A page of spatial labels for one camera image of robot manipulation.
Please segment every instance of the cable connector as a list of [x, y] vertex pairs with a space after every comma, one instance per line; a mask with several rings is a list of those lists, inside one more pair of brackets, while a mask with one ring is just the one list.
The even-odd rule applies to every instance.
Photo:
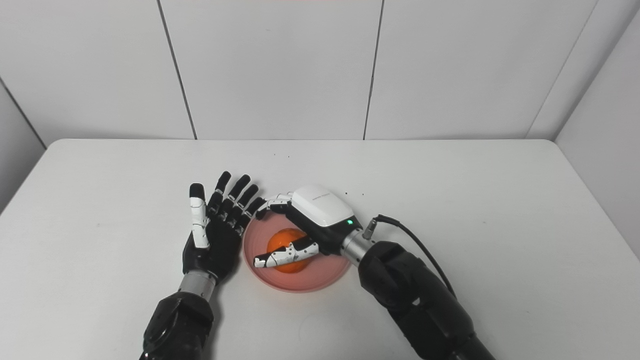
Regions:
[[377, 225], [378, 225], [378, 221], [376, 220], [376, 218], [371, 219], [371, 221], [369, 222], [369, 225], [367, 225], [367, 228], [364, 229], [364, 232], [362, 233], [362, 238], [366, 240], [371, 240], [371, 236], [373, 235], [373, 232], [376, 230]]

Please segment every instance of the orange ball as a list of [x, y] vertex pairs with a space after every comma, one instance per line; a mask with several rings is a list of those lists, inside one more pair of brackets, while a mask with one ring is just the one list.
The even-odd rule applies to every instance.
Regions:
[[[303, 238], [306, 235], [307, 234], [298, 229], [282, 229], [279, 232], [275, 233], [271, 237], [271, 239], [269, 239], [269, 243], [267, 244], [267, 252], [273, 252], [275, 249], [283, 246], [288, 247], [292, 241]], [[304, 270], [310, 262], [311, 259], [304, 259], [291, 264], [278, 265], [274, 267], [274, 269], [278, 270], [279, 272], [292, 274]]]

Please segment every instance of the black fingertip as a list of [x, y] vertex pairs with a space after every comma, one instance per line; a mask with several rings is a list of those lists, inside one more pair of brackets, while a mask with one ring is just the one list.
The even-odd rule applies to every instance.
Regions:
[[189, 187], [189, 197], [199, 197], [204, 200], [204, 186], [200, 183], [193, 183]]
[[253, 213], [258, 210], [266, 201], [262, 198], [262, 197], [257, 197], [255, 198], [255, 200], [249, 205], [249, 207], [246, 209], [246, 212], [250, 215], [253, 216]]
[[262, 220], [264, 218], [264, 215], [266, 214], [267, 214], [267, 209], [262, 209], [255, 214], [255, 218], [258, 220]]
[[231, 179], [231, 173], [228, 171], [223, 172], [222, 175], [220, 175], [220, 178], [218, 179], [218, 184], [216, 184], [216, 190], [221, 190], [222, 192], [224, 192], [225, 187], [227, 187], [227, 183], [229, 182], [230, 179]]
[[244, 191], [242, 196], [240, 196], [240, 200], [238, 200], [238, 205], [240, 205], [241, 207], [245, 207], [247, 202], [249, 202], [249, 200], [251, 200], [251, 198], [257, 192], [258, 192], [258, 186], [256, 184], [249, 186], [249, 188]]
[[242, 175], [242, 177], [238, 179], [238, 181], [236, 181], [236, 184], [229, 192], [229, 197], [235, 200], [238, 195], [240, 195], [242, 189], [244, 189], [244, 187], [249, 183], [249, 181], [251, 181], [251, 177], [249, 175]]

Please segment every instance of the white finger segment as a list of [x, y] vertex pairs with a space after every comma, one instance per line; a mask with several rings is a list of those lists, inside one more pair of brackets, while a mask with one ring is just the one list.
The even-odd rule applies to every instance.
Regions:
[[191, 232], [193, 233], [193, 242], [199, 249], [209, 247], [209, 239], [205, 228], [209, 223], [207, 218], [207, 207], [203, 199], [199, 197], [189, 198], [191, 201]]

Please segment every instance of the white table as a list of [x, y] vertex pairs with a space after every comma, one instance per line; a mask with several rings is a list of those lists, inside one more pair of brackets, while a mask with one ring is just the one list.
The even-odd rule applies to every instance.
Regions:
[[[211, 191], [223, 170], [263, 195], [320, 183], [362, 222], [400, 219], [498, 360], [639, 356], [640, 263], [553, 143], [63, 140], [0, 217], [0, 358], [137, 359], [182, 279], [188, 187]], [[242, 263], [218, 289], [216, 359], [417, 358], [355, 268], [290, 294]]]

